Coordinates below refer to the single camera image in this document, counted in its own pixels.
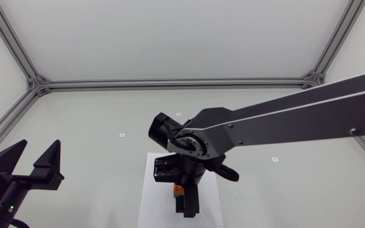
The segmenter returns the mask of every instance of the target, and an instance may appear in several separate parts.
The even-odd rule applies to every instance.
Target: orange connector
[[[184,196],[184,188],[174,183],[174,197]]]

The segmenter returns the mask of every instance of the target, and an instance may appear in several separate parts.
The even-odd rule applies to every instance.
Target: corner bracket
[[[302,85],[303,89],[309,89],[315,86],[320,86],[322,84],[324,84],[324,78],[325,78],[325,74],[324,73],[317,73],[317,72],[311,72],[308,73],[307,75],[302,77],[305,82]]]

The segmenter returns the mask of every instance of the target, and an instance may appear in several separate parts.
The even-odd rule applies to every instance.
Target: aluminum frame
[[[365,0],[349,0],[335,31],[332,33],[316,66],[299,78],[258,78],[258,79],[179,79],[179,80],[72,80],[50,81],[39,74],[15,34],[0,5],[0,36],[12,57],[27,79],[27,92],[0,119],[0,143],[8,135],[38,97],[50,92],[65,91],[108,91],[143,89],[236,89],[236,88],[303,88],[324,83],[325,73],[344,40],[357,20]],[[356,140],[365,150],[365,137]]]

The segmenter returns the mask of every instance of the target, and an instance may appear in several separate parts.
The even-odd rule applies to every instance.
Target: bolt
[[[356,136],[359,134],[359,131],[357,129],[353,128],[353,129],[350,129],[349,133],[351,136]]]

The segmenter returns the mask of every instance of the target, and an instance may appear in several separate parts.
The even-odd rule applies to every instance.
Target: white paper
[[[161,156],[167,154],[147,154],[138,228],[223,228],[215,173],[206,171],[198,185],[200,212],[194,218],[184,218],[183,213],[176,213],[173,183],[155,182],[153,178],[155,158]]]

